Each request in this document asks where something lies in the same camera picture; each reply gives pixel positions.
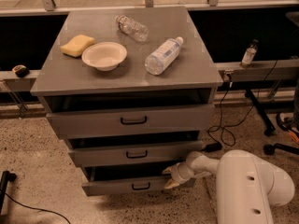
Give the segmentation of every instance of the yellow sponge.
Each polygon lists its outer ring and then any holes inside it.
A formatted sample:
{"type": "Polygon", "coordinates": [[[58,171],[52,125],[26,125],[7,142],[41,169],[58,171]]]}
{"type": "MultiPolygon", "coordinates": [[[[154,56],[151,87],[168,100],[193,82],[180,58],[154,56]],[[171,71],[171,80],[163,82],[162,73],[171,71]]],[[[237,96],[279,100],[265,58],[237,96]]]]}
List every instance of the yellow sponge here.
{"type": "Polygon", "coordinates": [[[94,38],[86,35],[76,35],[68,43],[60,46],[60,51],[65,55],[78,57],[82,55],[87,47],[93,44],[95,44],[94,38]]]}

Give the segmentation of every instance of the cabinet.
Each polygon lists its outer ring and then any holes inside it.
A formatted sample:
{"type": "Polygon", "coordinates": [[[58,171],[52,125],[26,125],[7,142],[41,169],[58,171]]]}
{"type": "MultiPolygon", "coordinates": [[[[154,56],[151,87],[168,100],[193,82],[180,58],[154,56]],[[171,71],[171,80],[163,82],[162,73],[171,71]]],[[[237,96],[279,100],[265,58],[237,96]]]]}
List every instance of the cabinet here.
{"type": "Polygon", "coordinates": [[[88,182],[87,195],[163,189],[162,170],[202,150],[216,89],[216,66],[184,7],[72,11],[31,89],[47,119],[88,182]],[[121,33],[117,15],[149,27],[139,44],[121,33]],[[59,47],[77,34],[123,44],[128,56],[115,70],[100,72],[59,47]],[[146,57],[169,37],[185,40],[179,57],[156,77],[146,57]]]}

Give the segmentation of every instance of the white bowl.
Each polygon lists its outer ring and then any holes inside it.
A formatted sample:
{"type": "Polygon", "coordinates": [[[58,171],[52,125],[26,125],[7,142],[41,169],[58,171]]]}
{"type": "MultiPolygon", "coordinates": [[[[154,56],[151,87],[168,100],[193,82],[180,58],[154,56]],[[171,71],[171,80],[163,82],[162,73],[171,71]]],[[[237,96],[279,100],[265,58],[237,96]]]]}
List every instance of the white bowl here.
{"type": "Polygon", "coordinates": [[[127,56],[127,49],[114,42],[102,42],[88,47],[82,54],[82,61],[100,71],[116,68],[127,56]]]}

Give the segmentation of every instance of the white bottle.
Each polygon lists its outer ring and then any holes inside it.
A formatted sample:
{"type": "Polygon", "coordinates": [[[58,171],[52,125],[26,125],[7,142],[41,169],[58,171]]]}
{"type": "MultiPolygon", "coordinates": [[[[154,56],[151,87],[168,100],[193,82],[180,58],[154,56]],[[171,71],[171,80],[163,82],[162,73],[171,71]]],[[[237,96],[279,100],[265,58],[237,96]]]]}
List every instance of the white bottle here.
{"type": "Polygon", "coordinates": [[[151,53],[145,66],[153,75],[160,75],[179,55],[184,40],[182,37],[167,39],[159,48],[151,53]]]}
{"type": "Polygon", "coordinates": [[[245,51],[244,57],[242,59],[241,66],[246,68],[252,63],[252,60],[253,60],[256,52],[258,51],[258,43],[259,43],[259,41],[254,39],[249,44],[248,48],[245,51]]]}
{"type": "Polygon", "coordinates": [[[115,18],[115,22],[119,29],[132,37],[133,39],[144,42],[147,40],[149,35],[149,29],[146,25],[141,24],[134,19],[129,18],[125,15],[120,15],[115,18]]]}

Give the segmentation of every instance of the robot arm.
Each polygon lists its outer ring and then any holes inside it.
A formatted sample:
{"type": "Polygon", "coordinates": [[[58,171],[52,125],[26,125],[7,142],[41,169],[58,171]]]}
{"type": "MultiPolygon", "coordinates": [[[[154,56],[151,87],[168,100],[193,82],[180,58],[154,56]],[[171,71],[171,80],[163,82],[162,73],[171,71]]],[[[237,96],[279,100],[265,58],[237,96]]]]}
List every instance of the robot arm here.
{"type": "Polygon", "coordinates": [[[294,196],[294,184],[285,171],[241,150],[229,151],[220,160],[191,152],[165,173],[172,176],[166,189],[190,178],[216,175],[219,224],[272,224],[270,204],[283,205],[294,196]]]}

